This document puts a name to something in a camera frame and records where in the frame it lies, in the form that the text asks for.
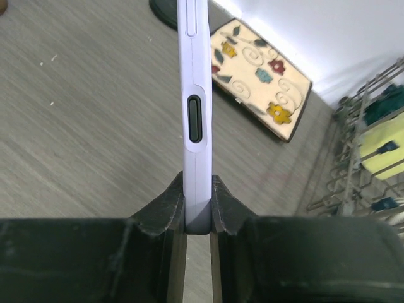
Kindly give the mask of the black phone stand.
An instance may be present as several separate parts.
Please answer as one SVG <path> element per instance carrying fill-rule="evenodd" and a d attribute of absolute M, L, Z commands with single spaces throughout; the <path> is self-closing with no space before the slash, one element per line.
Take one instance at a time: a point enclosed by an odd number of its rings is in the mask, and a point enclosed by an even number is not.
<path fill-rule="evenodd" d="M 177 30 L 176 0 L 149 0 L 149 7 L 162 23 L 173 30 Z"/>

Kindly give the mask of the metal dish rack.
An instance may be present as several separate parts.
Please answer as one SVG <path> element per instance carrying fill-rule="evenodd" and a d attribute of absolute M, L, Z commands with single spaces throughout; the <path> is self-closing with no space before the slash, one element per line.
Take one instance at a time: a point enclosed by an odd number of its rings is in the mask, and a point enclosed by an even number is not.
<path fill-rule="evenodd" d="M 403 233 L 403 58 L 338 101 L 336 155 L 317 216 L 384 220 Z"/>

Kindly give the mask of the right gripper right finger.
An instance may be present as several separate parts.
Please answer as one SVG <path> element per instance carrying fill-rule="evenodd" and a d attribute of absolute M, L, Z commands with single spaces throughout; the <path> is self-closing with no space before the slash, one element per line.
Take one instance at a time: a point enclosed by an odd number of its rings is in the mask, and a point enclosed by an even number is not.
<path fill-rule="evenodd" d="M 213 177 L 215 302 L 402 302 L 403 244 L 378 220 L 259 216 Z"/>

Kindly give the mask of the floral square plate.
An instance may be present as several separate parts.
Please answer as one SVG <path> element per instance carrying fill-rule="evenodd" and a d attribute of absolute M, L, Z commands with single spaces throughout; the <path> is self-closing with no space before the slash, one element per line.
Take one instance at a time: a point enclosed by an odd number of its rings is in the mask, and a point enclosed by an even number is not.
<path fill-rule="evenodd" d="M 289 142 L 305 109 L 311 80 L 237 18 L 212 32 L 210 40 L 216 86 Z"/>

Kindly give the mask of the lavender case phone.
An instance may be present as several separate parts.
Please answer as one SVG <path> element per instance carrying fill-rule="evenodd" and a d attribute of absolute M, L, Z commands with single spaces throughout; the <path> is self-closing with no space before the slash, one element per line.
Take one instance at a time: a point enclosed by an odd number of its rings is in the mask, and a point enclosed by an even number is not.
<path fill-rule="evenodd" d="M 211 231 L 212 82 L 208 3 L 177 2 L 177 30 L 183 128 L 183 195 L 185 230 Z"/>

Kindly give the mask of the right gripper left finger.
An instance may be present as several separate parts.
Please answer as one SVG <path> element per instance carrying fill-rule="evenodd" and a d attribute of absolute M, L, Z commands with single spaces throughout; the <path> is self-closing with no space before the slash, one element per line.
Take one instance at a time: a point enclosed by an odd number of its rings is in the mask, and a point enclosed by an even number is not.
<path fill-rule="evenodd" d="M 128 218 L 1 220 L 2 302 L 182 302 L 182 175 Z"/>

